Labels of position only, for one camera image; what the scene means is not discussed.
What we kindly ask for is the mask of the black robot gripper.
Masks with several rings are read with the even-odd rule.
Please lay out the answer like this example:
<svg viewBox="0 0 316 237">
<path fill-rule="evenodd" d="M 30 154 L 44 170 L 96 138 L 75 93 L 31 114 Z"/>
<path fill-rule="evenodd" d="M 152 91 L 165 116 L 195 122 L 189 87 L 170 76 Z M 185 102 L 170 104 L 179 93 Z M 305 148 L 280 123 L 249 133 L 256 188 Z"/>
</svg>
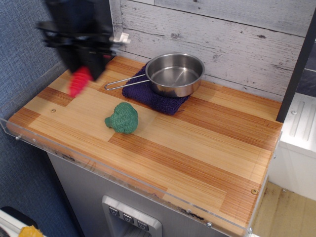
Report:
<svg viewBox="0 0 316 237">
<path fill-rule="evenodd" d="M 59 48 L 65 65 L 74 73 L 82 63 L 96 81 L 106 68 L 104 55 L 116 55 L 130 44 L 129 34 L 115 33 L 105 0 L 45 0 L 50 21 L 37 23 L 46 46 Z M 82 62 L 73 49 L 82 51 Z"/>
</svg>

